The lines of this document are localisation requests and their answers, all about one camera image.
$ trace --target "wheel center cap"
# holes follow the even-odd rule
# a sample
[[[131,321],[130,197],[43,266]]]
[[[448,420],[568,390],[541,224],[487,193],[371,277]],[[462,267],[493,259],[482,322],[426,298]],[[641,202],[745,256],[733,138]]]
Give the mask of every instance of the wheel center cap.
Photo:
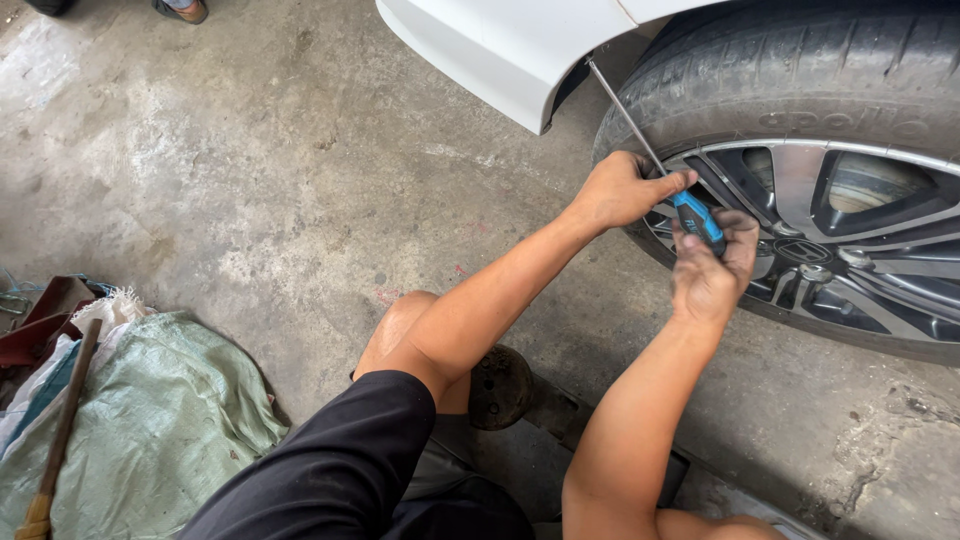
[[[805,264],[825,264],[833,260],[829,249],[803,238],[780,238],[774,242],[774,251]]]

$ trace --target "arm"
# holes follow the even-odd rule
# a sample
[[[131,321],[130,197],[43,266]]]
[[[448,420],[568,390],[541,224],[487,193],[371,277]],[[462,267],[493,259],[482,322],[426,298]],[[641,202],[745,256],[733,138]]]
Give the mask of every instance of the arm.
[[[700,537],[691,532],[703,520],[662,520],[657,498],[681,413],[750,281],[759,231],[742,212],[714,215],[728,240],[720,260],[674,222],[673,315],[590,418],[564,479],[564,538]]]
[[[439,402],[593,238],[633,223],[697,179],[696,173],[683,171],[642,180],[650,169],[649,162],[628,152],[598,163],[557,219],[444,294],[377,369],[410,373]]]

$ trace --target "foot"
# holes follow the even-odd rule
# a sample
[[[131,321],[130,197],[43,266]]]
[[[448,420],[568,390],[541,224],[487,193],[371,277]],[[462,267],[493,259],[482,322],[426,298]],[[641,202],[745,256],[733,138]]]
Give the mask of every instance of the foot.
[[[170,9],[177,13],[183,13],[184,15],[192,15],[196,13],[197,10],[200,9],[200,0],[193,0],[193,4],[190,4],[189,6],[183,9],[174,8],[173,6],[170,6]]]

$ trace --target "blue screwdriver handle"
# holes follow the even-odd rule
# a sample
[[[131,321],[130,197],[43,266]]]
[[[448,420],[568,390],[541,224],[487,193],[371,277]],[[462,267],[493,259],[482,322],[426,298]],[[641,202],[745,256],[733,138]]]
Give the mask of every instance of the blue screwdriver handle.
[[[721,257],[727,251],[727,241],[723,238],[723,231],[710,215],[707,205],[686,191],[681,191],[670,197],[673,206],[677,209],[680,218],[680,228],[685,233],[696,234],[713,250],[713,254]]]

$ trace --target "alloy wheel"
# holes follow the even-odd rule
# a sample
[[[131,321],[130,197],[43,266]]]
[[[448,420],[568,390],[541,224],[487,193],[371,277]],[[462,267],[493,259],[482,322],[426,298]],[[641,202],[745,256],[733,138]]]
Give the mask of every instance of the alloy wheel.
[[[802,317],[960,343],[960,165],[867,144],[738,140],[664,162],[762,228],[747,294]],[[669,203],[643,223],[673,251]]]

